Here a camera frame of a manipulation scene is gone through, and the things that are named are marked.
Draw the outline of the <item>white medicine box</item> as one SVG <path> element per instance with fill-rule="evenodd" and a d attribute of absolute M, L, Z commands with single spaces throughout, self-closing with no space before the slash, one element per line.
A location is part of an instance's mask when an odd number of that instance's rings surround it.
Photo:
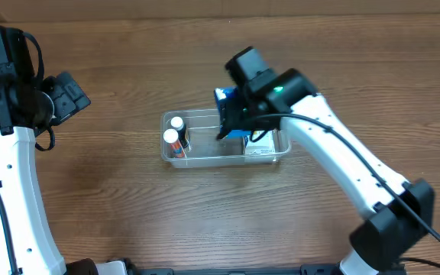
<path fill-rule="evenodd" d="M 273 154 L 275 152 L 273 131 L 254 131 L 244 137 L 244 155 Z"/>

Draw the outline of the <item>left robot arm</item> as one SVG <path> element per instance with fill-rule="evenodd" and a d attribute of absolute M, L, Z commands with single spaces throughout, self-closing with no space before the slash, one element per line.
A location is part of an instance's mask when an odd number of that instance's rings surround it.
<path fill-rule="evenodd" d="M 83 110 L 89 98 L 69 73 L 33 63 L 28 32 L 0 26 L 0 274 L 126 274 L 123 260 L 67 263 L 53 239 L 37 179 L 36 139 Z"/>

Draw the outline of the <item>orange tube white cap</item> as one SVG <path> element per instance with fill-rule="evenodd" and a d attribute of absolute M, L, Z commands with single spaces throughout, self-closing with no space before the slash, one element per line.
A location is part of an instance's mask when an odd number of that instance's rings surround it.
<path fill-rule="evenodd" d="M 165 130 L 165 132 L 163 133 L 163 139 L 170 146 L 176 158 L 184 158 L 186 156 L 183 146 L 180 143 L 177 130 L 173 128 Z"/>

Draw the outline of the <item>dark bottle white cap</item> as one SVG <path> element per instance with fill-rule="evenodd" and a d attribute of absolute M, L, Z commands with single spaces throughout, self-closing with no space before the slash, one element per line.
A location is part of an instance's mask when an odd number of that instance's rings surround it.
<path fill-rule="evenodd" d="M 189 130 L 185 121 L 181 117 L 175 116 L 171 119 L 170 125 L 177 131 L 182 147 L 189 149 Z"/>

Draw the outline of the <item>blue yellow lozenge box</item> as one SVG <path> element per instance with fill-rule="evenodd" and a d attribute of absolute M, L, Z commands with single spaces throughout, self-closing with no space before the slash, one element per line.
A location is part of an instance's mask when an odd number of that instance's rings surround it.
<path fill-rule="evenodd" d="M 220 122 L 220 131 L 216 139 L 244 138 L 250 134 L 249 130 L 238 127 L 249 116 L 247 103 L 243 95 L 239 93 L 238 88 L 215 88 L 213 94 Z"/>

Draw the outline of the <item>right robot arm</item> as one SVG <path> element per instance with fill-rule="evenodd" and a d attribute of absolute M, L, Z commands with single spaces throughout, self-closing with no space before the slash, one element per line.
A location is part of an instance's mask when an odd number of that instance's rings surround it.
<path fill-rule="evenodd" d="M 278 74 L 248 47 L 225 68 L 235 83 L 219 101 L 221 130 L 278 129 L 303 146 L 342 188 L 364 220 L 349 236 L 350 254 L 333 274 L 402 274 L 402 256 L 428 233 L 435 191 L 375 157 L 337 118 L 300 71 Z"/>

